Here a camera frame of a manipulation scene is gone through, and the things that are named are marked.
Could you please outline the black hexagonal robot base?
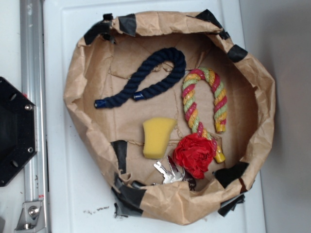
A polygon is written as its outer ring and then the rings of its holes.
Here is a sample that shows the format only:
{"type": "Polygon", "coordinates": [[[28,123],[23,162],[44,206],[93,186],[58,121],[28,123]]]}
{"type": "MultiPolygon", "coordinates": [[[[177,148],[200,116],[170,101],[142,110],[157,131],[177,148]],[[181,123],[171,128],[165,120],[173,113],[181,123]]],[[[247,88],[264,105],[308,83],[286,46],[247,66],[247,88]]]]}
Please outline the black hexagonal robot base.
{"type": "Polygon", "coordinates": [[[35,154],[35,105],[1,77],[0,186],[8,185],[35,154]]]}

